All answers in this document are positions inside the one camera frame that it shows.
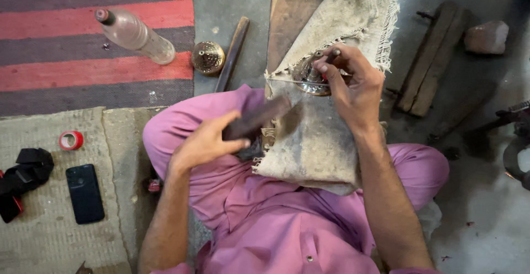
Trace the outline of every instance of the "black phone case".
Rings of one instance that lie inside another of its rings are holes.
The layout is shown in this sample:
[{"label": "black phone case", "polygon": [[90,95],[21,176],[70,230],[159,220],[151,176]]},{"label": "black phone case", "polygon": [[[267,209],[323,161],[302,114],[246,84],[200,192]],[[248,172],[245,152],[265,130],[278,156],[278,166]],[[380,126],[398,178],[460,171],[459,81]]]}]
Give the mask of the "black phone case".
[{"label": "black phone case", "polygon": [[14,196],[0,196],[0,216],[5,223],[10,223],[20,213],[22,210]]},{"label": "black phone case", "polygon": [[96,170],[93,164],[71,167],[66,170],[77,224],[94,223],[105,218]]}]

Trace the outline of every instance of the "plastic bottle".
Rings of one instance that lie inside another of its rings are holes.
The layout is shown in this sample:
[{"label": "plastic bottle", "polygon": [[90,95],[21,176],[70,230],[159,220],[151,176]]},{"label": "plastic bottle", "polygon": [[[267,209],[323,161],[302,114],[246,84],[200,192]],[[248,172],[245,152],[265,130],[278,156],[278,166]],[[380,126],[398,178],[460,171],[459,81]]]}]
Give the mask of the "plastic bottle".
[{"label": "plastic bottle", "polygon": [[98,9],[94,13],[103,34],[115,44],[136,50],[155,63],[168,64],[175,58],[175,47],[146,26],[137,16],[124,9]]}]

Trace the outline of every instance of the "wooden block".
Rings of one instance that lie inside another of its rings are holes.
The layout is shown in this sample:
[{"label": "wooden block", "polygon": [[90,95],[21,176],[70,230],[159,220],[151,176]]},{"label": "wooden block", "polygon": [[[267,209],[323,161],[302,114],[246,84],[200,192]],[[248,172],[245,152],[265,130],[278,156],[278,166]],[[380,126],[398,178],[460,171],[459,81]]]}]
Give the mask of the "wooden block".
[{"label": "wooden block", "polygon": [[451,1],[443,2],[436,10],[435,20],[429,27],[423,42],[416,53],[407,80],[404,83],[403,95],[397,103],[397,107],[408,112],[414,103],[421,83],[431,66],[434,56],[449,29],[458,6]]},{"label": "wooden block", "polygon": [[462,34],[467,29],[467,24],[471,18],[471,11],[459,7],[453,21],[447,29],[444,39],[434,56],[427,74],[421,83],[418,94],[414,98],[414,103],[410,113],[417,116],[424,116],[433,102],[434,95],[438,89],[438,81],[445,73],[445,69],[454,53],[454,48],[460,41]]}]

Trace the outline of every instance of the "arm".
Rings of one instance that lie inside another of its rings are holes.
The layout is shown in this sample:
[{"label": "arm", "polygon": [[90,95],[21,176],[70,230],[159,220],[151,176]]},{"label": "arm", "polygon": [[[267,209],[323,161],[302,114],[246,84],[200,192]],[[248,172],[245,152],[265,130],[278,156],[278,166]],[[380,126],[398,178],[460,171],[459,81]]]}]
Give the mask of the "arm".
[{"label": "arm", "polygon": [[246,139],[222,141],[222,130],[239,116],[239,112],[233,111],[220,118],[202,122],[175,149],[169,161],[162,196],[140,250],[140,274],[169,269],[185,262],[188,248],[190,169],[250,145],[250,141]]},{"label": "arm", "polygon": [[[421,226],[396,174],[379,125],[384,75],[356,47],[335,44],[333,65],[321,58],[314,67],[326,73],[335,107],[353,133],[361,164],[366,216],[381,257],[391,269],[432,268]],[[352,74],[347,85],[337,67]]]}]

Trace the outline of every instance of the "small red object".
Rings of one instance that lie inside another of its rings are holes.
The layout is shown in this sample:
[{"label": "small red object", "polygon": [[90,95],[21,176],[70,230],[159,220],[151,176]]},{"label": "small red object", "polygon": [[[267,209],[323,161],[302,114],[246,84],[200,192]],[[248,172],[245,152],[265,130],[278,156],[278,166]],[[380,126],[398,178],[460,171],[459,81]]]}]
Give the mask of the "small red object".
[{"label": "small red object", "polygon": [[77,150],[83,146],[83,135],[79,131],[65,131],[59,136],[59,146],[63,150]]},{"label": "small red object", "polygon": [[151,179],[149,180],[149,187],[147,188],[149,192],[158,192],[160,191],[160,179]]}]

